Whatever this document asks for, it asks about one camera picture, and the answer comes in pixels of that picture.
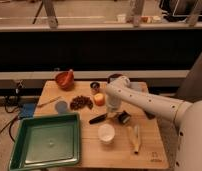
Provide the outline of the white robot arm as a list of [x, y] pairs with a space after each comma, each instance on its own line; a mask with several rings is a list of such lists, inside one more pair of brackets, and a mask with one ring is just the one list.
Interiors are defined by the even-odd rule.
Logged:
[[172, 121], [179, 128], [174, 171], [202, 171], [202, 100], [191, 103], [135, 91], [126, 76], [108, 83], [105, 92], [111, 110], [117, 110], [125, 101]]

